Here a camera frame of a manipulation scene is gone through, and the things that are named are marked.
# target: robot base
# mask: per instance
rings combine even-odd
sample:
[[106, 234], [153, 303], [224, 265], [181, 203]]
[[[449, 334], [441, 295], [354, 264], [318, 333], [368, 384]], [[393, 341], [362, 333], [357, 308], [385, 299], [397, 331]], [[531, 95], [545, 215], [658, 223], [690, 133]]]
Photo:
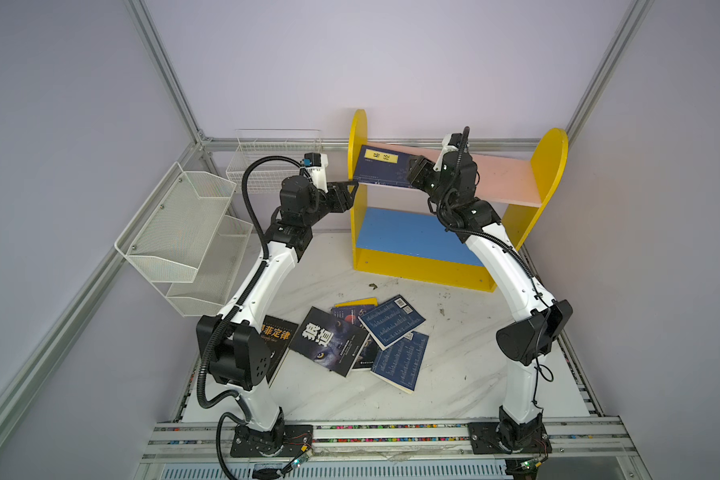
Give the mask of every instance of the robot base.
[[547, 452], [552, 451], [547, 430], [541, 423], [541, 414], [519, 425], [501, 407], [499, 419], [499, 422], [472, 422], [467, 425], [473, 454], [538, 454], [545, 447]]
[[272, 430], [259, 432], [246, 426], [235, 428], [230, 456], [233, 458], [250, 457], [295, 457], [302, 452], [304, 445], [312, 444], [311, 425], [286, 425], [280, 409], [280, 415]]

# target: book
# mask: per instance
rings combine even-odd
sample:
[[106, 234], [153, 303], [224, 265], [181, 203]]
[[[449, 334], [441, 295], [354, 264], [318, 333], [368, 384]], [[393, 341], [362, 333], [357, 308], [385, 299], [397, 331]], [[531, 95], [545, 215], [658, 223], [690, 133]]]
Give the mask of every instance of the book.
[[410, 157], [403, 152], [363, 145], [352, 179], [361, 184], [413, 188], [407, 178]]
[[403, 335], [424, 323], [424, 318], [402, 295], [394, 296], [370, 312], [361, 314], [359, 319], [382, 350], [388, 349]]
[[269, 385], [280, 370], [282, 360], [286, 358], [288, 353], [288, 344], [293, 339], [298, 325], [294, 322], [287, 322], [274, 316], [264, 316], [262, 322], [262, 330], [259, 333], [261, 338], [266, 342], [267, 347], [272, 352], [269, 359], [269, 369], [266, 373], [266, 381]]
[[361, 298], [360, 300], [353, 300], [352, 302], [336, 303], [334, 306], [353, 306], [353, 305], [378, 306], [378, 300], [376, 300], [376, 297], [371, 296], [369, 298]]
[[363, 328], [312, 307], [288, 348], [347, 376], [367, 339], [368, 332]]
[[399, 342], [378, 353], [371, 373], [406, 393], [413, 393], [427, 341], [429, 336], [423, 333], [407, 333]]
[[[358, 315], [369, 312], [374, 308], [376, 308], [376, 305], [372, 303], [369, 303], [367, 305], [334, 306], [333, 308], [331, 308], [331, 315], [334, 315], [335, 317], [340, 318], [345, 322], [350, 322], [354, 326], [359, 326], [360, 328], [365, 330], [365, 327], [362, 323], [360, 323], [360, 320], [358, 319]], [[376, 360], [377, 353], [378, 345], [376, 345], [376, 342], [374, 342], [373, 338], [369, 336], [366, 339], [365, 345], [360, 351], [360, 356], [358, 356], [358, 359], [355, 362], [355, 366], [352, 369], [370, 370], [373, 366], [373, 361]]]

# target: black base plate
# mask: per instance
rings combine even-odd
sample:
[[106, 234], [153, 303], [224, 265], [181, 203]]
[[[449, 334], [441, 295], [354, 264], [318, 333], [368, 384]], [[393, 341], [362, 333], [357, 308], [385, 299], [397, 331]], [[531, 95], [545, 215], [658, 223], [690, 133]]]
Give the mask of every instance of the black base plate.
[[[499, 422], [472, 422], [467, 424], [469, 429], [469, 441], [472, 444], [472, 453], [475, 455], [491, 455], [497, 453], [507, 453], [502, 447], [499, 446], [499, 434], [496, 432]], [[541, 426], [540, 431], [536, 431], [533, 438], [539, 442], [543, 442], [547, 447], [547, 452], [552, 451], [552, 445], [550, 445], [547, 437], [547, 429]], [[544, 453], [544, 448], [534, 440], [530, 441], [530, 445], [523, 448], [519, 453], [532, 453], [538, 454], [539, 450]]]
[[[293, 458], [297, 454], [302, 452], [302, 446], [310, 446], [311, 444], [311, 425], [286, 425], [286, 434], [284, 435], [282, 450], [280, 450], [280, 452], [275, 456]], [[233, 458], [263, 457], [257, 447], [261, 446], [242, 439], [241, 442], [238, 443], [237, 437], [235, 437], [235, 439], [232, 441], [232, 449], [230, 450], [230, 456], [232, 456]]]

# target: white marble table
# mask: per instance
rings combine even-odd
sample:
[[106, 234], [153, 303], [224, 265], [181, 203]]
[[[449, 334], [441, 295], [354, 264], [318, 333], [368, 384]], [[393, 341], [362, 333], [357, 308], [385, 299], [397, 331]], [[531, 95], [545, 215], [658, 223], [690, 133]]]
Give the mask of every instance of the white marble table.
[[[255, 235], [241, 268], [258, 254]], [[352, 268], [349, 234], [316, 234], [301, 262], [288, 275], [269, 315], [301, 323], [310, 306], [330, 311], [338, 302], [402, 294], [425, 319], [416, 330], [430, 336], [415, 392], [407, 394], [368, 371], [344, 378], [296, 352], [288, 352], [272, 382], [275, 401], [289, 421], [484, 418], [498, 416], [506, 389], [506, 357], [496, 331], [511, 322], [501, 293], [484, 293], [434, 283], [366, 274]], [[589, 416], [562, 351], [555, 343], [547, 365], [554, 382], [539, 382], [544, 416]], [[209, 398], [223, 390], [210, 380]], [[215, 422], [224, 411], [239, 412], [234, 400], [200, 408], [188, 399], [184, 422]]]

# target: mesh shelf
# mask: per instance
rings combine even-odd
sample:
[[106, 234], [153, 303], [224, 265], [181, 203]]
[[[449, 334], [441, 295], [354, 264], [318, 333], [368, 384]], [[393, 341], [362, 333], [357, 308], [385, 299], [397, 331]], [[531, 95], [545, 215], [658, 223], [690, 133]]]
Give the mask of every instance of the mesh shelf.
[[125, 258], [150, 282], [193, 282], [234, 189], [207, 172], [181, 172]]
[[[306, 153], [322, 152], [319, 130], [238, 130], [237, 139], [237, 150], [226, 169], [227, 178], [237, 185], [241, 184], [245, 169], [259, 158], [282, 155], [300, 160]], [[298, 168], [287, 162], [262, 164], [251, 172], [248, 191], [251, 194], [280, 191], [282, 181], [296, 174]]]
[[225, 215], [192, 283], [173, 283], [166, 298], [184, 316], [213, 316], [230, 298], [252, 225]]

